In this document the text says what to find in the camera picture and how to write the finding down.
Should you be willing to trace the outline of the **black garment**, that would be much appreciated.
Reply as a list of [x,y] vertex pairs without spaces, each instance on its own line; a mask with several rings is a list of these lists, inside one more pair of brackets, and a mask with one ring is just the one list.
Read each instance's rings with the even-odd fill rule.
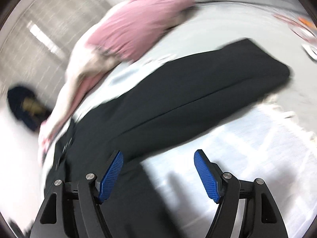
[[141,161],[194,138],[288,81],[290,70],[243,39],[167,62],[120,97],[71,123],[45,187],[93,173],[119,150],[124,166],[101,210],[113,237],[181,237]]

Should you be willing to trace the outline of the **dark clothes hanging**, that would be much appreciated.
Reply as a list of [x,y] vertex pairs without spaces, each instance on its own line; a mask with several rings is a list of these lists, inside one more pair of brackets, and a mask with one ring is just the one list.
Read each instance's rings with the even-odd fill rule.
[[17,85],[8,89],[7,99],[15,118],[22,121],[32,132],[38,132],[41,124],[52,112],[26,86]]

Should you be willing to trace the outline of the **grey checked fringed blanket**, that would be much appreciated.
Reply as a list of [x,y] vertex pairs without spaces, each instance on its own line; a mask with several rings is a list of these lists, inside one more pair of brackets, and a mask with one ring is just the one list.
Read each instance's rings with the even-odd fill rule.
[[[89,103],[107,103],[169,61],[121,64]],[[212,162],[243,179],[262,177],[281,211],[289,237],[303,237],[316,216],[316,135],[302,129],[275,103],[253,102],[218,125],[141,161],[181,237],[202,237],[215,215],[193,157],[202,149]]]

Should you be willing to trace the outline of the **beige pink duvet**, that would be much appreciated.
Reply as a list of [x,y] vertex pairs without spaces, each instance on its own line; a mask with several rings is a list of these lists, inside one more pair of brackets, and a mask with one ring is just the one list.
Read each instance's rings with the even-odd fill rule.
[[91,47],[71,53],[65,84],[59,92],[51,115],[40,127],[38,142],[42,153],[48,150],[53,137],[76,110],[85,94],[120,62],[117,56]]

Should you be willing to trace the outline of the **grey patterned curtain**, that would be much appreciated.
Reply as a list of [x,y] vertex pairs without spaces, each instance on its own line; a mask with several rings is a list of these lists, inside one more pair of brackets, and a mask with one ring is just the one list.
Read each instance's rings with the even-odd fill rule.
[[1,87],[31,86],[53,104],[79,38],[110,9],[106,0],[35,0],[1,45]]

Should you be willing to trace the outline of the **white small box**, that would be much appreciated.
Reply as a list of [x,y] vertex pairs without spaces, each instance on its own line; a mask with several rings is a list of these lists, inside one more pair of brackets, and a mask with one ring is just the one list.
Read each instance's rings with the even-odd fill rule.
[[301,44],[301,46],[312,60],[317,61],[316,46],[311,44]]

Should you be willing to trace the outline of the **grey bed sheet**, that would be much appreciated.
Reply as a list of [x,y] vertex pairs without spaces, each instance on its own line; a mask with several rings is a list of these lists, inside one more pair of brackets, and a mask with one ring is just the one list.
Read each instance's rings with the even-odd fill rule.
[[220,3],[192,11],[186,21],[160,42],[176,58],[215,50],[248,38],[293,70],[288,88],[279,95],[281,103],[294,110],[316,110],[316,62],[301,44],[316,46],[316,33],[295,16],[285,12]]

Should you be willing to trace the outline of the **orange small object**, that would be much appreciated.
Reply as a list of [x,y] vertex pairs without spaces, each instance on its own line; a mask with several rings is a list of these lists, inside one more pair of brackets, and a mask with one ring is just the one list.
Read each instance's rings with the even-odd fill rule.
[[316,30],[316,25],[312,21],[302,17],[298,17],[298,20],[308,28]]

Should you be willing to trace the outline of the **pink pillow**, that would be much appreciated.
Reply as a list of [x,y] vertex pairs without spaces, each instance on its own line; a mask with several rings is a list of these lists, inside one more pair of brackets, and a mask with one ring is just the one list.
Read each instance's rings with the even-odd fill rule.
[[194,0],[129,0],[92,33],[87,45],[135,62],[194,5]]

